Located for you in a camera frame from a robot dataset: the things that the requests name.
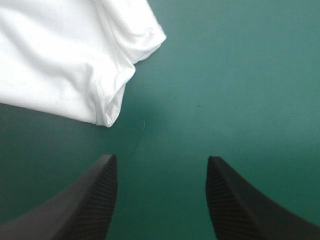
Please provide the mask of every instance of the white fabric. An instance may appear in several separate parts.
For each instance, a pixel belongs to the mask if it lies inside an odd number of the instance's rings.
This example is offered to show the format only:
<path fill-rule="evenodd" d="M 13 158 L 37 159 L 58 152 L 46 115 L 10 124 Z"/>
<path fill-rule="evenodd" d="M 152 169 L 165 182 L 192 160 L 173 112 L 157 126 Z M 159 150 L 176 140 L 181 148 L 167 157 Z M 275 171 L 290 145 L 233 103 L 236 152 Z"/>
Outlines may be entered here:
<path fill-rule="evenodd" d="M 0 0 L 0 102 L 110 127 L 165 38 L 146 0 Z"/>

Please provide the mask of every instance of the white cloth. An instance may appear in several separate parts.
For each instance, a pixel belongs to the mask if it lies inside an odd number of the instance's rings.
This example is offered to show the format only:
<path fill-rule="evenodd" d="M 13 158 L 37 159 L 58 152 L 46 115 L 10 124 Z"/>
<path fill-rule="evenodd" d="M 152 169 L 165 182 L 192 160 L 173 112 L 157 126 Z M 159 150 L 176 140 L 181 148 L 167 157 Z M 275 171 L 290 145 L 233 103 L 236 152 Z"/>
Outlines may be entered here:
<path fill-rule="evenodd" d="M 165 39 L 146 0 L 0 0 L 0 102 L 110 127 Z"/>

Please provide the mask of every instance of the green surface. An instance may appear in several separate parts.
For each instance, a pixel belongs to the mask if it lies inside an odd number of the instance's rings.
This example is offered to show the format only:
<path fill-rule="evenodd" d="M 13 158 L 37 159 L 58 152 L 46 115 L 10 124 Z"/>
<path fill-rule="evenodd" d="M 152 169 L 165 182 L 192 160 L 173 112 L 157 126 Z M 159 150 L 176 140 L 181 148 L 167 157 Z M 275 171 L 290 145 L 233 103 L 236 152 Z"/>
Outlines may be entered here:
<path fill-rule="evenodd" d="M 108 240 L 213 239 L 209 155 L 320 225 L 320 1 L 149 3 L 167 40 L 112 128 L 0 105 L 0 223 L 114 153 Z"/>

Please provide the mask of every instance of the teal floor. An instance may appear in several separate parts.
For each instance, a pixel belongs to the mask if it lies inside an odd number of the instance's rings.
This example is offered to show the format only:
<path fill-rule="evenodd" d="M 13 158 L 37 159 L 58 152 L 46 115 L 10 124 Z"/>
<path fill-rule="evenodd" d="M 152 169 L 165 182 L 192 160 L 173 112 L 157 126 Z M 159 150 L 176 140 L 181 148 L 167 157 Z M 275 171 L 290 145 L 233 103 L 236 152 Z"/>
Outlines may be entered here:
<path fill-rule="evenodd" d="M 320 1 L 149 3 L 167 40 L 112 128 L 0 104 L 0 224 L 114 153 L 108 240 L 214 239 L 209 155 L 320 225 Z"/>

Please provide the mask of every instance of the ridged pattern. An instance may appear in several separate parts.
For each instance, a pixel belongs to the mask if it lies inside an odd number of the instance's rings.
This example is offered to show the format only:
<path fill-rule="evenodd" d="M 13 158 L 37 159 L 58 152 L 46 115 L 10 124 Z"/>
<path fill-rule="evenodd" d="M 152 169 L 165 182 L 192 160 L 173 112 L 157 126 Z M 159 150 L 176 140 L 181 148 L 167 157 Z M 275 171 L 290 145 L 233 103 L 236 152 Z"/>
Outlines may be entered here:
<path fill-rule="evenodd" d="M 266 240 L 213 164 L 208 164 L 206 199 L 218 240 Z"/>
<path fill-rule="evenodd" d="M 61 240 L 105 240 L 117 197 L 117 163 L 111 161 Z"/>

